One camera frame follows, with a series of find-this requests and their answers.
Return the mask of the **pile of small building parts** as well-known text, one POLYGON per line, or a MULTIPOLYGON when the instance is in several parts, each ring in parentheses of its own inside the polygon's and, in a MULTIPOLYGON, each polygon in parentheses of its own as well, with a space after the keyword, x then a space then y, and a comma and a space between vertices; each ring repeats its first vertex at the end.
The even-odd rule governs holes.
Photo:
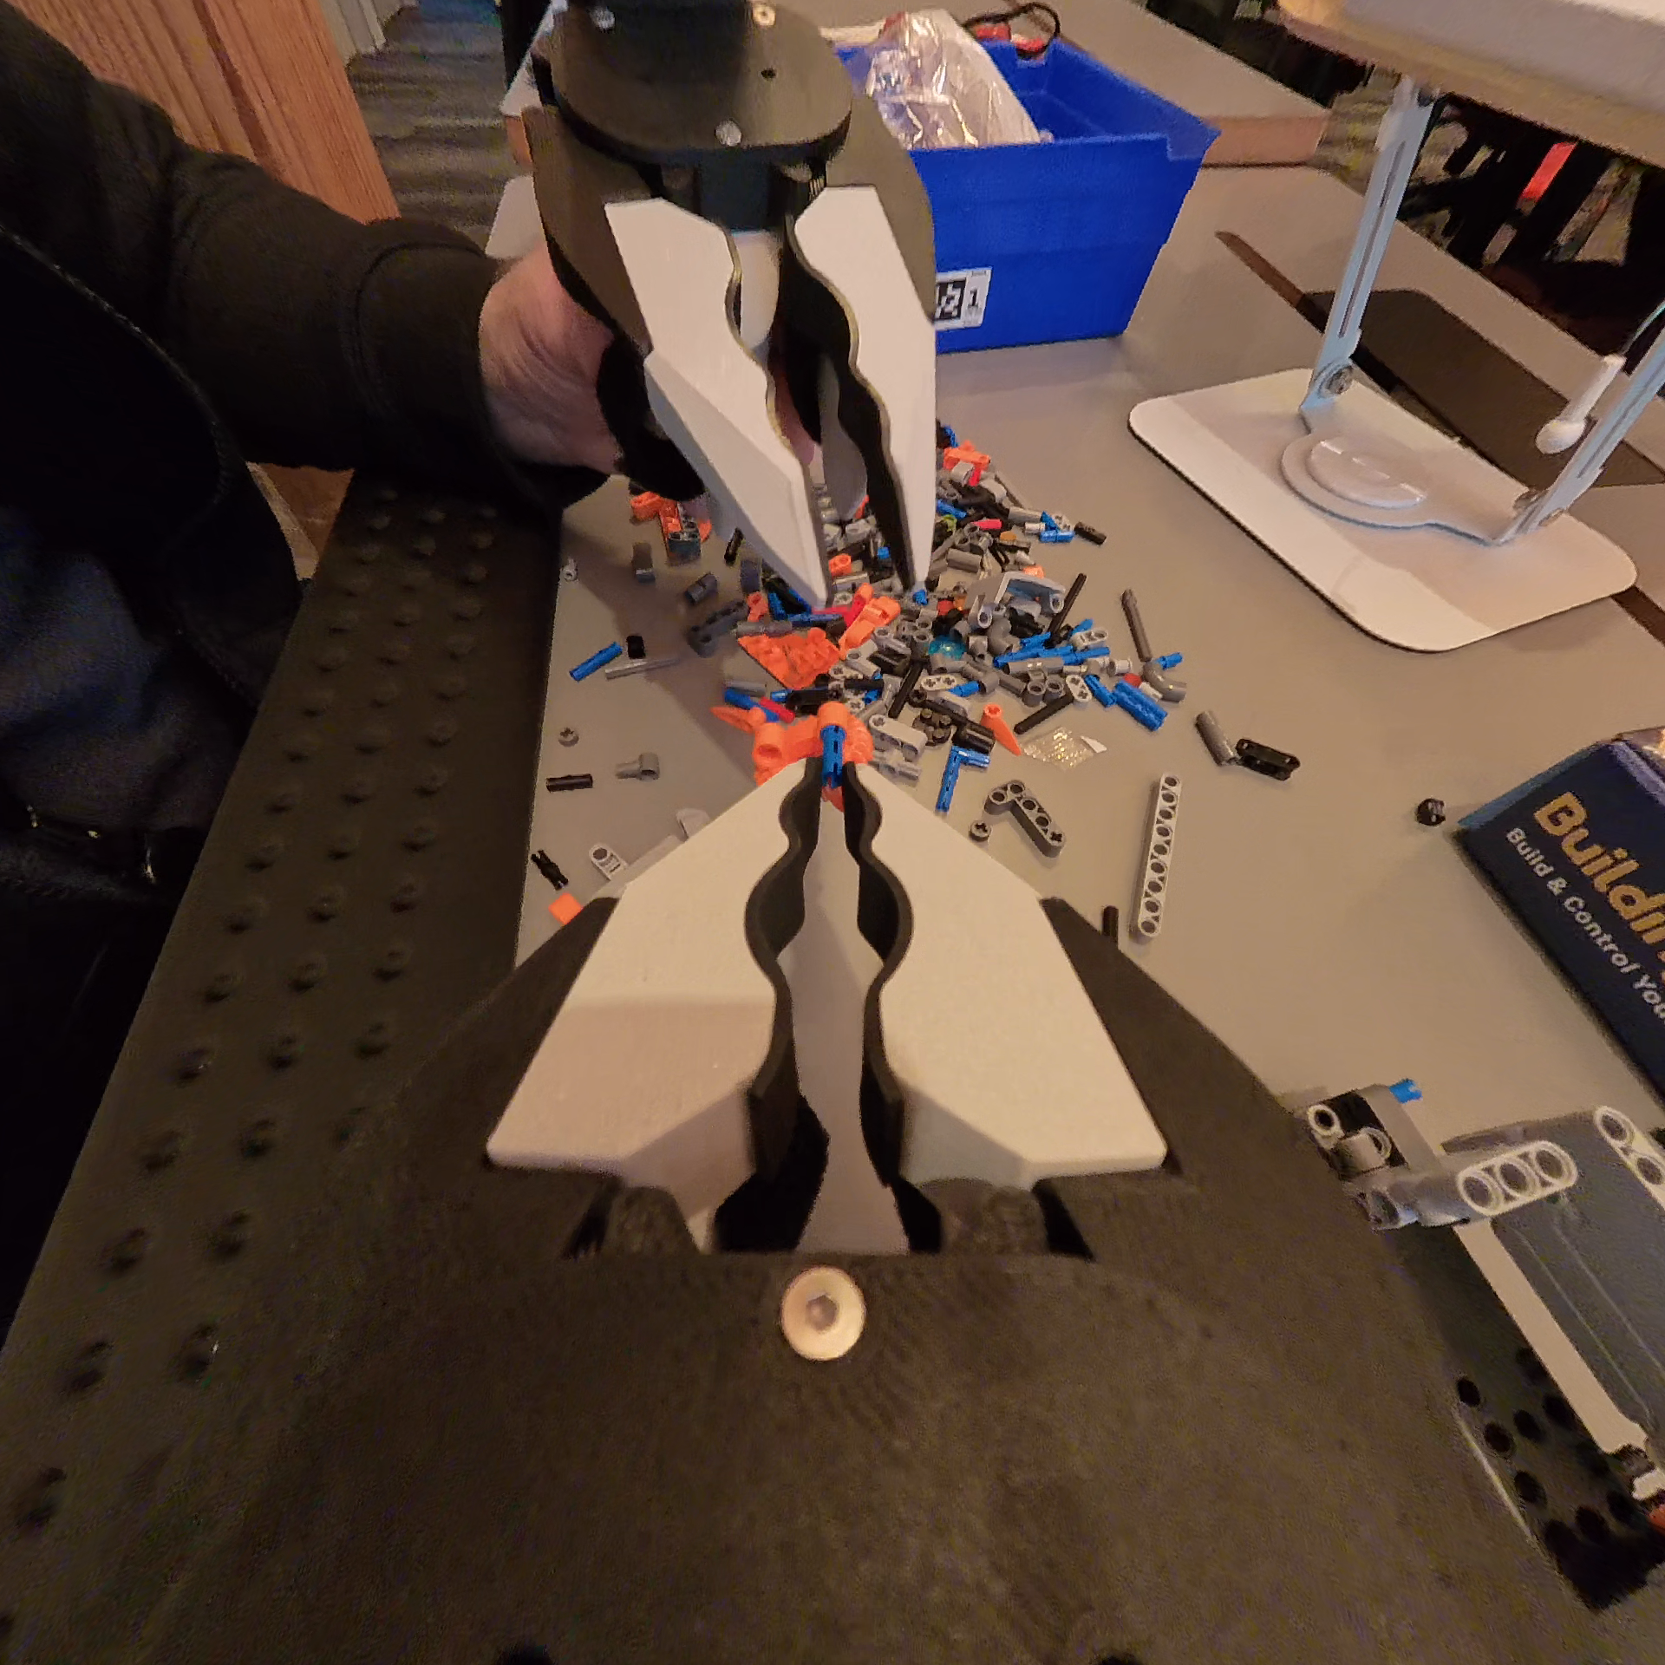
POLYGON ((1055 579, 1047 554, 1100 548, 1098 530, 1025 502, 991 454, 940 423, 930 563, 904 587, 874 516, 841 520, 819 500, 829 595, 815 607, 749 548, 714 532, 712 516, 627 484, 631 522, 652 528, 631 552, 636 581, 690 569, 684 639, 696 657, 738 651, 740 680, 714 700, 714 718, 753 752, 757 728, 841 702, 872 734, 874 764, 892 778, 940 748, 948 764, 985 766, 1023 754, 1045 722, 1094 704, 1146 732, 1182 698, 1176 653, 1158 655, 1132 627, 1132 657, 1078 611, 1086 575, 1055 579))

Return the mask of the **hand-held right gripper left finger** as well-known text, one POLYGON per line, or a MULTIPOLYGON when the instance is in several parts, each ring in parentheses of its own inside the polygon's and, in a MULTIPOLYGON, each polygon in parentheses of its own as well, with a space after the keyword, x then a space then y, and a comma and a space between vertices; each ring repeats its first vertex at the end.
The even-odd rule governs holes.
POLYGON ((783 770, 579 916, 597 938, 486 1144, 508 1170, 666 1192, 718 1237, 801 1237, 823 1184, 781 954, 805 924, 821 764, 783 770))

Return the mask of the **person's left hand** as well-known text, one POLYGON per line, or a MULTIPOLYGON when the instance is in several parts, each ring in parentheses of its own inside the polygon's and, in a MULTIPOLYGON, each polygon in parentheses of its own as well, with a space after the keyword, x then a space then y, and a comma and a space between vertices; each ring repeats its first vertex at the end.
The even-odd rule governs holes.
POLYGON ((619 441, 597 393, 611 343, 613 334, 557 278, 545 244, 492 282, 478 355, 492 429, 518 462, 619 468, 619 441))

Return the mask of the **white book stand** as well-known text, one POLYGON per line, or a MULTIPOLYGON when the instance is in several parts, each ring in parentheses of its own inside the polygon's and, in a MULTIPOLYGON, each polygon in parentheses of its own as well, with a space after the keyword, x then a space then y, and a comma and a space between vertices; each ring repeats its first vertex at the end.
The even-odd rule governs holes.
POLYGON ((1433 100, 1461 96, 1661 165, 1661 4, 1281 4, 1285 28, 1400 74, 1360 226, 1308 373, 1154 399, 1132 433, 1366 635, 1449 653, 1635 583, 1632 559, 1572 516, 1663 385, 1655 339, 1540 429, 1566 460, 1526 488, 1358 381, 1372 288, 1433 100))

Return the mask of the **long grey holed beam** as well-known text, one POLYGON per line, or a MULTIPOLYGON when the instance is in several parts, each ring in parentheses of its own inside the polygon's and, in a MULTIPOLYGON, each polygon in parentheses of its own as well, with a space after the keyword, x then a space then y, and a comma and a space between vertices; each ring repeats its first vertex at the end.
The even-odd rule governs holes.
POLYGON ((1156 780, 1130 918, 1130 940, 1136 946, 1156 942, 1164 926, 1164 910, 1174 879, 1180 797, 1182 781, 1176 774, 1164 774, 1156 780))

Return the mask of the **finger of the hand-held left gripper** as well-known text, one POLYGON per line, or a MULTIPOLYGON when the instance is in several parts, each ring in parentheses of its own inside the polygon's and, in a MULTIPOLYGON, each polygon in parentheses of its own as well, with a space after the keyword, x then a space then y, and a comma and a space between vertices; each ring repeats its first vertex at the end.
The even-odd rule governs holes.
POLYGON ((642 369, 658 427, 759 556, 825 605, 815 478, 781 429, 767 369, 779 236, 730 234, 662 199, 615 201, 607 219, 648 330, 642 369))
POLYGON ((938 506, 936 341, 874 187, 831 185, 787 225, 785 353, 831 504, 866 506, 914 587, 938 506))

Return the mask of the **blue plastic bin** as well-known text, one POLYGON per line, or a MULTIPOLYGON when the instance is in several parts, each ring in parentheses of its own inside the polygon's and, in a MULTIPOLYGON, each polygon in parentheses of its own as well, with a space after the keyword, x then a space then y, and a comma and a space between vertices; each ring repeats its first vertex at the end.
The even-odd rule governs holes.
POLYGON ((912 155, 938 349, 1120 336, 1217 129, 1069 44, 987 54, 1039 139, 912 155))

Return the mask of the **grey partly built model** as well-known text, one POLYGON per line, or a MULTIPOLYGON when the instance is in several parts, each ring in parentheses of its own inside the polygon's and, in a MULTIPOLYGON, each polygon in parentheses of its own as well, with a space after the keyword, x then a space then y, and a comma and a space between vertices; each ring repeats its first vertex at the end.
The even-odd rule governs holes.
POLYGON ((1443 1317, 1461 1432, 1572 1592, 1612 1608, 1661 1570, 1661 1142, 1604 1107, 1441 1148, 1415 1128, 1419 1099, 1404 1079, 1291 1113, 1376 1231, 1445 1231, 1469 1257, 1495 1245, 1628 1426, 1614 1444, 1596 1436, 1576 1372, 1542 1358, 1493 1275, 1479 1297, 1451 1253, 1402 1251, 1445 1301, 1473 1301, 1443 1317))

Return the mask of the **dark grey angled beam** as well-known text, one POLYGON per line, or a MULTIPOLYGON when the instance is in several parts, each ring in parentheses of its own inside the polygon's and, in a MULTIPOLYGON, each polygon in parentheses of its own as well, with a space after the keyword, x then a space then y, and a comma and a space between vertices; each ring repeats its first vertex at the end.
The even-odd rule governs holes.
POLYGON ((985 799, 989 819, 1009 819, 1045 859, 1055 859, 1067 845, 1067 835, 1043 801, 1021 780, 999 783, 985 799))

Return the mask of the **orange toothed gear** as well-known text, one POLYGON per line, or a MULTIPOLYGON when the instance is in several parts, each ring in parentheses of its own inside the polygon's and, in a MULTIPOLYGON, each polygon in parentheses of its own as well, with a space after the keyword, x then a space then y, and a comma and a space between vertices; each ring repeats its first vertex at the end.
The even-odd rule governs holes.
POLYGON ((837 700, 823 704, 815 714, 791 722, 765 722, 753 738, 755 783, 765 785, 783 770, 809 758, 825 760, 825 736, 843 734, 843 764, 872 764, 874 742, 864 720, 851 714, 837 700))

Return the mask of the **blue robot kit box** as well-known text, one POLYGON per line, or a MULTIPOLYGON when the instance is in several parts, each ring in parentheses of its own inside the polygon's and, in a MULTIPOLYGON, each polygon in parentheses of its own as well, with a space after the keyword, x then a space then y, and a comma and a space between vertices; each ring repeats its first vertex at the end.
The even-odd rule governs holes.
POLYGON ((1663 730, 1582 750, 1467 815, 1457 839, 1663 1091, 1663 730))

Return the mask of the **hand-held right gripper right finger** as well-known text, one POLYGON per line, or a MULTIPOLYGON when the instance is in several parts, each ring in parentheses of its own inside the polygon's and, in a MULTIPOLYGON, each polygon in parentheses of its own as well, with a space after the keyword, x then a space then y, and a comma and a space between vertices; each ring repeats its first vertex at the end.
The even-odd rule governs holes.
POLYGON ((860 1128, 906 1235, 930 1186, 1150 1174, 1170 1146, 1090 990, 1112 946, 868 766, 843 781, 858 930, 860 1128))

